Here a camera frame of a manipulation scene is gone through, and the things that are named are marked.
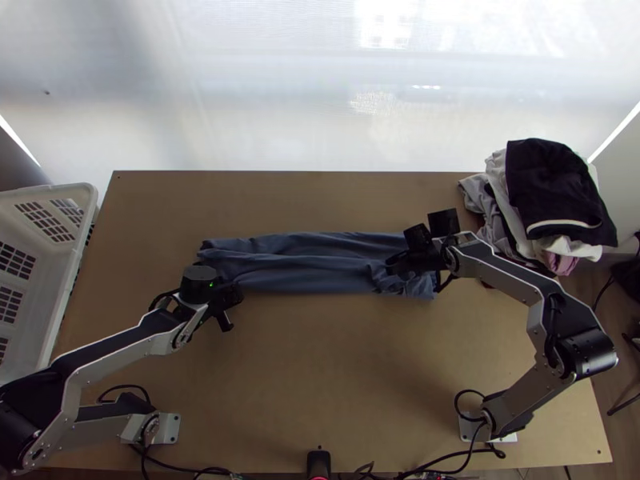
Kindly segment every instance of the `floor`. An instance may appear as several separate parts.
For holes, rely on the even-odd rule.
[[[564,287],[584,302],[592,303],[596,293],[608,277],[606,270],[595,273],[589,271],[574,272],[571,278],[562,281]],[[628,298],[617,285],[612,286],[603,295],[598,306],[598,318],[606,332],[614,340],[620,363],[605,374],[592,379],[596,398],[604,421],[614,462],[600,465],[570,466],[569,472],[574,480],[627,480],[635,478],[640,470],[640,402],[622,410],[613,417],[607,417],[606,411],[612,405],[640,391],[640,354],[629,348],[622,340],[622,332],[632,332],[640,321],[640,305]],[[114,472],[95,470],[45,470],[33,472],[25,480],[107,480]],[[179,480],[191,478],[189,474],[152,473],[157,480]],[[118,473],[118,480],[140,478],[138,472]],[[260,475],[260,480],[295,480],[295,475]],[[561,466],[550,468],[532,468],[519,470],[492,470],[484,472],[465,472],[467,480],[567,480]]]

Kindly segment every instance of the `white garment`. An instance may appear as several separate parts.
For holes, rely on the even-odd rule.
[[[555,235],[553,237],[543,237],[533,240],[536,251],[546,250],[558,255],[567,257],[580,257],[592,262],[597,262],[602,256],[602,245],[589,245],[580,240],[571,240],[565,235]]]
[[[568,257],[581,257],[597,262],[602,256],[601,245],[588,245],[579,240],[571,240],[565,235],[529,240],[518,210],[509,203],[509,194],[506,186],[506,149],[495,151],[486,160],[486,176],[494,190],[495,200],[511,230],[516,241],[516,248],[525,258],[536,258],[544,261],[543,251],[566,255]]]

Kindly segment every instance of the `pile of clothes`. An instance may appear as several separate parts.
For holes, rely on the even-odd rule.
[[[587,164],[540,138],[508,142],[486,172],[459,182],[465,207],[485,218],[478,236],[497,254],[548,275],[568,275],[618,246],[616,229]]]

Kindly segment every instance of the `black cable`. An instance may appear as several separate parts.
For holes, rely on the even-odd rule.
[[[149,396],[149,392],[147,392],[143,387],[141,387],[140,385],[134,385],[133,383],[127,383],[127,384],[122,384],[122,385],[116,385],[116,386],[112,386],[111,388],[109,388],[108,390],[103,391],[100,396],[98,397],[98,400],[96,400],[97,403],[104,403],[105,401],[105,396],[107,396],[108,394],[110,394],[111,392],[114,392],[116,390],[125,390],[125,389],[135,389],[135,390],[140,390],[140,392],[142,392],[142,394],[145,397],[145,401],[151,405],[151,397]]]
[[[146,458],[149,454],[149,448],[151,448],[151,446],[146,446],[142,455],[140,455],[140,471],[142,472],[142,478],[145,480],[150,480],[149,474],[146,472]]]
[[[467,420],[468,422],[482,422],[484,419],[484,417],[467,417],[466,415],[464,415],[460,409],[458,408],[458,400],[460,399],[461,396],[463,396],[464,394],[476,394],[476,395],[480,395],[482,397],[482,400],[484,401],[485,396],[483,394],[481,394],[480,392],[478,392],[477,390],[472,390],[471,388],[468,388],[466,390],[460,390],[456,396],[454,397],[454,408],[455,408],[455,413],[458,414],[458,416],[460,418],[464,418],[465,420]]]
[[[108,390],[105,390],[100,394],[100,396],[98,397],[97,403],[104,403],[105,401],[104,397],[110,394],[111,392],[116,390],[124,390],[124,389],[140,390],[144,395],[146,402],[149,403],[149,405],[151,405],[151,398],[149,396],[149,392],[147,392],[146,389],[141,387],[140,385],[135,385],[133,383],[112,386],[111,388],[109,388]],[[158,418],[157,415],[152,415],[151,417],[149,417],[149,419],[146,421],[146,423],[144,424],[144,426],[142,426],[142,429],[140,430],[141,440],[138,445],[142,449],[140,450],[140,448],[136,447],[133,444],[129,445],[129,447],[136,454],[140,455],[140,471],[142,472],[142,477],[145,480],[149,480],[149,473],[146,471],[147,462],[154,463],[155,465],[161,466],[162,468],[166,468],[167,470],[173,470],[173,471],[182,472],[185,474],[195,474],[195,478],[199,478],[200,475],[202,474],[232,475],[233,472],[231,470],[228,470],[226,468],[221,468],[219,466],[209,466],[205,469],[185,468],[181,466],[170,465],[169,463],[160,462],[160,460],[157,460],[156,458],[151,457],[149,455],[149,450],[152,446],[145,444],[144,433],[146,431],[146,428],[149,426],[149,424],[156,418]]]
[[[447,285],[449,285],[449,284],[450,284],[453,280],[455,280],[456,278],[458,278],[458,277],[456,277],[454,274],[449,274],[449,276],[446,278],[446,280],[445,280],[443,283],[441,283],[440,285],[437,285],[437,286],[434,288],[434,292],[435,292],[436,294],[439,294],[440,292],[442,292],[442,291],[445,289],[445,287],[446,287]]]
[[[166,298],[166,297],[170,297],[170,296],[172,296],[173,294],[176,294],[179,291],[180,291],[179,288],[175,288],[173,290],[169,290],[168,292],[161,293],[160,295],[158,295],[156,298],[153,299],[151,304],[149,304],[148,311],[151,312],[152,310],[155,310],[155,306],[158,304],[158,302],[160,302],[160,300],[162,300],[163,298]]]
[[[638,249],[635,252],[635,257],[637,258],[638,256],[640,256],[640,237],[638,238]],[[605,282],[604,286],[600,289],[600,291],[598,292],[598,295],[595,298],[594,304],[591,306],[591,309],[594,311],[595,313],[595,309],[598,308],[598,304],[600,303],[600,298],[602,298],[602,296],[604,295],[604,293],[606,292],[606,289],[608,289],[610,286],[612,286],[615,283],[615,279],[613,274],[611,276],[609,276],[609,279]]]
[[[493,453],[496,457],[503,459],[506,457],[506,454],[502,451],[502,450],[498,450],[497,448],[495,448],[495,446],[493,446],[492,444],[489,444],[488,448],[481,448],[481,449],[474,449],[474,444],[475,444],[475,439],[478,436],[478,433],[480,432],[480,429],[484,427],[484,425],[486,425],[486,420],[482,423],[480,423],[480,425],[478,425],[478,428],[475,430],[474,432],[474,436],[471,439],[471,445],[469,447],[468,450],[462,450],[459,452],[453,452],[452,454],[448,454],[448,455],[443,455],[440,458],[436,458],[435,460],[433,460],[432,462],[429,463],[425,463],[424,465],[420,465],[418,468],[414,468],[413,470],[409,470],[407,472],[402,472],[400,473],[397,477],[396,480],[404,480],[404,478],[410,477],[411,475],[419,475],[419,474],[424,474],[427,472],[433,472],[436,474],[442,474],[442,475],[455,475],[458,474],[460,472],[462,472],[467,465],[469,465],[469,461],[471,460],[471,455],[472,454],[480,454],[480,453]],[[466,459],[464,461],[464,463],[457,468],[456,470],[434,470],[432,468],[430,468],[431,466],[443,462],[445,460],[448,460],[449,458],[453,458],[453,457],[459,457],[461,455],[466,455]]]
[[[183,466],[176,466],[176,465],[171,465],[169,463],[164,463],[161,462],[160,460],[157,460],[154,457],[151,457],[149,455],[149,448],[151,446],[143,446],[143,444],[140,444],[139,446],[136,445],[129,445],[129,447],[138,455],[140,455],[141,457],[141,462],[151,462],[157,466],[161,466],[162,468],[165,468],[167,470],[173,470],[176,472],[182,472],[184,474],[217,474],[217,475],[232,475],[233,472],[231,470],[228,470],[226,468],[221,468],[219,466],[210,466],[204,469],[195,469],[195,468],[185,468]],[[146,468],[142,471],[142,475],[144,476],[146,472]]]
[[[604,284],[604,286],[598,292],[598,295],[595,298],[594,304],[591,306],[591,309],[594,311],[594,313],[595,313],[595,309],[598,308],[598,304],[600,303],[600,298],[602,298],[602,296],[606,292],[606,289],[608,289],[613,284],[614,284],[614,276],[611,275],[609,279],[606,281],[606,283]]]

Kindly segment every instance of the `gray garment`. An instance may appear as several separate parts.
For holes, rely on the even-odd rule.
[[[487,183],[489,183],[489,179],[486,174],[471,175],[458,182],[460,191],[465,198],[465,208],[476,214],[481,214],[485,218],[485,225],[478,230],[476,235],[507,257],[521,260],[520,255],[516,254],[509,244],[502,215],[495,198],[485,190]]]
[[[387,274],[385,260],[405,249],[402,234],[301,232],[205,240],[198,256],[225,280],[253,290],[433,299],[433,272]]]

